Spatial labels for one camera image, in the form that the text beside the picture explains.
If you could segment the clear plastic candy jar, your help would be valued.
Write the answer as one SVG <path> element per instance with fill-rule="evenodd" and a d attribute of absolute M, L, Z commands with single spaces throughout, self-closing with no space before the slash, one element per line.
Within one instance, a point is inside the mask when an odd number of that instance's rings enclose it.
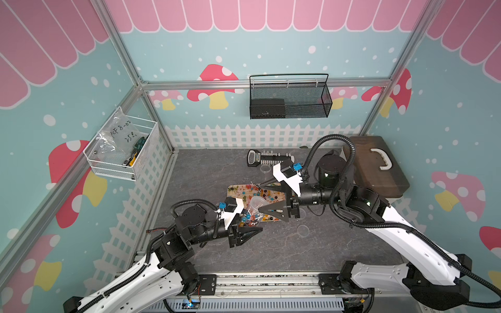
<path fill-rule="evenodd" d="M 267 181 L 273 177 L 272 167 L 267 164 L 262 164 L 260 166 L 260 171 L 262 172 L 262 181 Z"/>

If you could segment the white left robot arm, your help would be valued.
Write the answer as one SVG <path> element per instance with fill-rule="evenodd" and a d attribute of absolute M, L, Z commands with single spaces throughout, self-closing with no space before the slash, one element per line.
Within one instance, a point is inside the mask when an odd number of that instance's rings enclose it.
<path fill-rule="evenodd" d="M 201 292 L 200 275 L 190 262 L 194 246 L 224 238 L 231 247 L 241 246 L 262 232 L 241 226 L 243 210 L 243 201 L 231 197 L 217 206 L 203 199 L 175 203 L 174 223 L 147 244 L 137 263 L 90 296 L 66 300 L 64 312 L 139 312 L 170 296 Z"/>

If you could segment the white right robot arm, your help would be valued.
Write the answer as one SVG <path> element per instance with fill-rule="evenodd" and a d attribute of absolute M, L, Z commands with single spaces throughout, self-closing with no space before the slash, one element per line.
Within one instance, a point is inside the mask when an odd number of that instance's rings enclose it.
<path fill-rule="evenodd" d="M 317 149 L 328 141 L 339 140 L 349 149 L 347 160 L 337 174 L 308 182 L 308 167 Z M 410 225 L 388 201 L 375 191 L 354 184 L 353 169 L 356 146 L 350 138 L 331 134 L 319 139 L 306 161 L 283 161 L 273 167 L 274 180 L 286 199 L 259 208 L 259 212 L 287 222 L 300 217 L 299 208 L 322 205 L 352 228 L 360 228 L 387 242 L 407 263 L 399 266 L 370 266 L 345 262 L 338 276 L 341 289 L 373 292 L 377 289 L 408 292 L 416 301 L 434 310 L 445 311 L 457 306 L 499 309 L 500 301 L 470 300 L 470 287 L 464 276 L 486 287 L 497 296 L 500 288 L 471 271 L 472 260 L 465 254 L 452 254 Z"/>

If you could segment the floral rectangular tray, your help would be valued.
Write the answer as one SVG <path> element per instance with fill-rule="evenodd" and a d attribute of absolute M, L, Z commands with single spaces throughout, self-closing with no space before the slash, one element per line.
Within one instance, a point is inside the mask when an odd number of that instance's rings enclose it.
<path fill-rule="evenodd" d="M 285 200 L 285 195 L 281 192 L 274 192 L 271 190 L 262 190 L 254 185 L 231 185 L 227 190 L 227 197 L 241 198 L 244 203 L 244 209 L 248 210 L 248 205 L 253 196 L 261 196 L 266 199 L 269 204 Z M 272 216 L 264 215 L 261 222 L 276 222 Z"/>

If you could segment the black box in mesh basket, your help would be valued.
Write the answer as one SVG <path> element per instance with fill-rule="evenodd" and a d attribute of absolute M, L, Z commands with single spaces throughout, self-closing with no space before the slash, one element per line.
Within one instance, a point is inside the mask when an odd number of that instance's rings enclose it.
<path fill-rule="evenodd" d="M 253 99 L 249 109 L 251 119 L 282 119 L 286 117 L 284 99 Z"/>

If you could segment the brown lidded white storage box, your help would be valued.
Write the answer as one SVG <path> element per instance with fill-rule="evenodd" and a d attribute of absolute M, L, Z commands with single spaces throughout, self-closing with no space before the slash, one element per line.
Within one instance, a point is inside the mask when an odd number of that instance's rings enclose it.
<path fill-rule="evenodd" d="M 401 167 L 381 136 L 352 136 L 356 147 L 354 182 L 387 199 L 399 199 L 410 188 Z"/>

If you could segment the green tool in white basket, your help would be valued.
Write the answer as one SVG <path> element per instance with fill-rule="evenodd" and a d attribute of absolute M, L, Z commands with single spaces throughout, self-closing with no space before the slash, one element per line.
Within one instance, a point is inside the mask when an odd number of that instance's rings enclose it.
<path fill-rule="evenodd" d="M 142 148 L 144 147 L 144 145 L 146 143 L 146 140 L 147 140 L 147 138 L 141 137 L 135 143 L 135 145 L 133 146 L 133 150 L 132 150 L 130 156 L 127 159 L 125 159 L 125 161 L 123 162 L 122 166 L 124 166 L 124 167 L 132 167 L 134 165 L 136 159 L 138 158 L 138 155 L 140 154 Z"/>

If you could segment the clear plastic zip bag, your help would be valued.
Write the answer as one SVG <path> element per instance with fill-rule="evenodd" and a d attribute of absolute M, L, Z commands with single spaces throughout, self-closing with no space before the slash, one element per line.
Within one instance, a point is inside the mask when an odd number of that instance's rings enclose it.
<path fill-rule="evenodd" d="M 127 159 L 141 137 L 145 136 L 134 125 L 133 119 L 119 108 L 98 132 L 95 154 L 104 157 L 123 156 Z"/>

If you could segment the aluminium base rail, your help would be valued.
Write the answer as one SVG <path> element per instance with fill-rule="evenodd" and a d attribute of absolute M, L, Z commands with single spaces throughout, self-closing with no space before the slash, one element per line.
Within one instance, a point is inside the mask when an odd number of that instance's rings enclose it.
<path fill-rule="evenodd" d="M 171 296 L 149 312 L 387 312 L 390 299 L 341 288 L 336 273 L 203 274 L 195 293 Z"/>

